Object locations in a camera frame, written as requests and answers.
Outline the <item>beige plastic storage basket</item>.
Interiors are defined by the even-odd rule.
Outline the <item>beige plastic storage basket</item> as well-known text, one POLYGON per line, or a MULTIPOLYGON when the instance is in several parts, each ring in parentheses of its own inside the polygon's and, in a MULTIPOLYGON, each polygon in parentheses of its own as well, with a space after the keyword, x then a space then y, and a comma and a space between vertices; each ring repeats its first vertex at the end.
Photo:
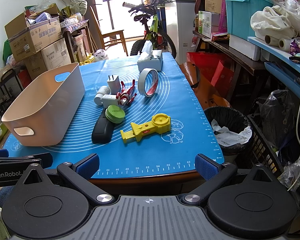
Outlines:
POLYGON ((79 64, 67 64, 35 78, 1 120, 24 146, 53 146, 63 139, 84 94, 79 64))

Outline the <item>yellow toy launcher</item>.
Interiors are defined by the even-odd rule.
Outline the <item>yellow toy launcher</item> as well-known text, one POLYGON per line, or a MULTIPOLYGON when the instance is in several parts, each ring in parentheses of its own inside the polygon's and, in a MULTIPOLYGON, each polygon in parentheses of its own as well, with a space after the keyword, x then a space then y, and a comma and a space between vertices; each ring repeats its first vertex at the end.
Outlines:
POLYGON ((125 144, 131 139, 135 139, 137 142, 140 142, 141 139, 147 135, 153 133, 164 134, 169 132, 171 130, 171 117, 167 114, 159 113, 152 116, 151 121, 149 122, 143 124, 131 122, 130 126, 130 131, 120 131, 121 138, 125 144))

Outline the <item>white wall charger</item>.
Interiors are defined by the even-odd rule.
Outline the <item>white wall charger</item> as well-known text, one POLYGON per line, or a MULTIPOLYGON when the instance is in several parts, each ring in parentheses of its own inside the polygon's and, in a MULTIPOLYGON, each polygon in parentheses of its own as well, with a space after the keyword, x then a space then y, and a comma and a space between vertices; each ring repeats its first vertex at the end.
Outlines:
POLYGON ((111 94, 117 94, 121 91, 121 83, 118 75, 109 75, 107 84, 111 94))

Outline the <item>white tape roll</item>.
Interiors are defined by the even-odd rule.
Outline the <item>white tape roll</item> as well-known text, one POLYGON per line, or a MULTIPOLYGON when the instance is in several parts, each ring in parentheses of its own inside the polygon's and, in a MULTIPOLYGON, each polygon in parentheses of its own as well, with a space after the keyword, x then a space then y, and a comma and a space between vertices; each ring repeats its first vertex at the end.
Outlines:
POLYGON ((138 91, 147 98, 152 97, 158 87, 159 75, 155 69, 145 68, 141 71, 138 79, 138 91))

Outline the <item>black metal shelf rack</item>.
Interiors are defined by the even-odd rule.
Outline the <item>black metal shelf rack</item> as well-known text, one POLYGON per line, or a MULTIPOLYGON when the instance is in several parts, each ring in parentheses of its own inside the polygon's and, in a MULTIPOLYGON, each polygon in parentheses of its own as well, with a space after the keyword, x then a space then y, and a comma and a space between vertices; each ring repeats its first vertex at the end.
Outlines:
POLYGON ((8 83, 10 79, 15 79, 20 91, 22 92, 24 90, 18 77, 19 73, 19 71, 17 72, 13 68, 7 69, 4 72, 0 72, 0 92, 2 93, 2 97, 0 99, 0 116, 2 116, 5 113, 5 111, 16 98, 9 91, 9 89, 6 86, 6 83, 8 83))

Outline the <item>white cylindrical adapter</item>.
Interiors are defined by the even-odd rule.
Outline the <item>white cylindrical adapter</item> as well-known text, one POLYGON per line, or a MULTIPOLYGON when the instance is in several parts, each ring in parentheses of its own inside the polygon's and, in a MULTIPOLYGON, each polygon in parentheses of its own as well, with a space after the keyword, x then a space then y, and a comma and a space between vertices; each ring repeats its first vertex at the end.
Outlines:
POLYGON ((111 105, 119 105, 119 100, 116 98, 116 95, 110 93, 110 88, 108 86, 101 86, 99 88, 94 97, 94 102, 105 109, 111 105))

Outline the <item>blue silicone baking mat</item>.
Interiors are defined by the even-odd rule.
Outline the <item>blue silicone baking mat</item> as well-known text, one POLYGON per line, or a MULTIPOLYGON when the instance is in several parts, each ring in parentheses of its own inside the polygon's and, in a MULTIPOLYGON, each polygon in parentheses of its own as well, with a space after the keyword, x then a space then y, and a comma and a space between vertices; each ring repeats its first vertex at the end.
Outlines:
POLYGON ((100 159, 95 179, 160 176, 192 171, 196 155, 221 164, 224 156, 204 111, 185 75, 169 53, 164 53, 155 93, 138 94, 124 109, 107 144, 93 144, 93 128, 103 111, 94 102, 99 88, 112 75, 126 87, 138 85, 137 56, 81 66, 85 95, 63 138, 53 146, 26 147, 10 135, 5 144, 12 157, 49 152, 53 165, 75 163, 96 153, 100 159))

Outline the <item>red white toy figure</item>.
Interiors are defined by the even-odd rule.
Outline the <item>red white toy figure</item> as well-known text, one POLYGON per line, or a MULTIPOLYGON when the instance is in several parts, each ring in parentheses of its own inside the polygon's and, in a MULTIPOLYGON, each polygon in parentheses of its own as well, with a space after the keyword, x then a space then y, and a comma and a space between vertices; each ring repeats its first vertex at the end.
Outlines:
POLYGON ((135 79, 132 81, 132 85, 126 88, 123 81, 121 81, 121 90, 117 93, 116 99, 120 106, 130 106, 136 97, 135 92, 135 79))

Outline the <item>red paper bag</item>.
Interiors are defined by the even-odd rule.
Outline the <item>red paper bag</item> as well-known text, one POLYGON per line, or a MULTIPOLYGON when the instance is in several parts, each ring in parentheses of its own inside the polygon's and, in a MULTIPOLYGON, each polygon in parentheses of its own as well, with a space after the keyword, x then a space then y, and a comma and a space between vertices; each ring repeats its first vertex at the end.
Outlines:
POLYGON ((230 88, 234 77, 234 71, 231 70, 234 61, 230 57, 224 53, 208 52, 188 52, 186 57, 215 88, 230 88))

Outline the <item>lower cardboard box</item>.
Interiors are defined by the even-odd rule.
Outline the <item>lower cardboard box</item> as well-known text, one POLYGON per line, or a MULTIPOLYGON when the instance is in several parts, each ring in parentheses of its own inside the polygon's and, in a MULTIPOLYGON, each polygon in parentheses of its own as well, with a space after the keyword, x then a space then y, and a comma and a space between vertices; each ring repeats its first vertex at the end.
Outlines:
POLYGON ((64 38, 45 47, 38 53, 24 60, 25 66, 32 80, 45 71, 71 63, 64 38))

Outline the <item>yellow oil jug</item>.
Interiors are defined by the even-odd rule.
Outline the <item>yellow oil jug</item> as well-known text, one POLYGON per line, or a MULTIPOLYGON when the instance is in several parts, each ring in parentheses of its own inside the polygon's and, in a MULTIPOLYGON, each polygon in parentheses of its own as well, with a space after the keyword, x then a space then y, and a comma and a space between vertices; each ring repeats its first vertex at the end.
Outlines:
POLYGON ((82 62, 79 63, 80 66, 86 65, 86 64, 91 64, 95 62, 95 57, 93 54, 89 54, 86 59, 82 62))

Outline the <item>wooden chair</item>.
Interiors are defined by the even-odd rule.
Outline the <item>wooden chair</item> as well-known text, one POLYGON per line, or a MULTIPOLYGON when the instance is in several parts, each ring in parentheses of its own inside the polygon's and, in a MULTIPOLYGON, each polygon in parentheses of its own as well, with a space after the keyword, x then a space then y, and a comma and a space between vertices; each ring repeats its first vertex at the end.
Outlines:
POLYGON ((91 11, 92 16, 95 21, 96 30, 97 30, 98 37, 99 37, 100 44, 101 44, 101 49, 105 50, 108 47, 111 47, 111 46, 114 46, 117 44, 122 44, 124 52, 128 56, 126 39, 124 37, 123 30, 116 30, 116 31, 112 31, 112 32, 103 34, 100 29, 100 24, 97 20, 96 14, 93 11, 92 6, 90 6, 90 11, 91 11))

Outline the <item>green white product box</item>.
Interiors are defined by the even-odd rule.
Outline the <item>green white product box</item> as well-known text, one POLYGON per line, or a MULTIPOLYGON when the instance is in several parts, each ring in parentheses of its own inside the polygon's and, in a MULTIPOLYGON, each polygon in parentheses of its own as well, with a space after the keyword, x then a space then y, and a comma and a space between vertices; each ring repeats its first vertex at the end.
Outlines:
POLYGON ((199 11, 199 27, 200 34, 211 38, 212 33, 215 33, 219 29, 220 14, 207 11, 199 11))

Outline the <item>white cabinet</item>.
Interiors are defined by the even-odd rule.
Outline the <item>white cabinet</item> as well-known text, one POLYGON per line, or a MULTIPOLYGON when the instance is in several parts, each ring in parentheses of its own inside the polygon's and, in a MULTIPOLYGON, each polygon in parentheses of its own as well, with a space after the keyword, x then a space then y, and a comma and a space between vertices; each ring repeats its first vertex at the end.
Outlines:
POLYGON ((194 6, 196 0, 170 0, 165 3, 167 34, 172 39, 178 64, 187 61, 186 53, 193 52, 193 21, 196 18, 194 6))

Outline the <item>white plastic bag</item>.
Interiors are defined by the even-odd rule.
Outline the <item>white plastic bag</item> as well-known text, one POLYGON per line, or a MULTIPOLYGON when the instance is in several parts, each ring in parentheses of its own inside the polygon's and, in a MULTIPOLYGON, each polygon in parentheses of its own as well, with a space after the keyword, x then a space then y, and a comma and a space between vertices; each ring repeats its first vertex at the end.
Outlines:
POLYGON ((297 31, 289 20, 289 14, 279 5, 264 7, 255 12, 250 19, 250 26, 256 36, 270 36, 276 39, 291 39, 296 37, 297 31))

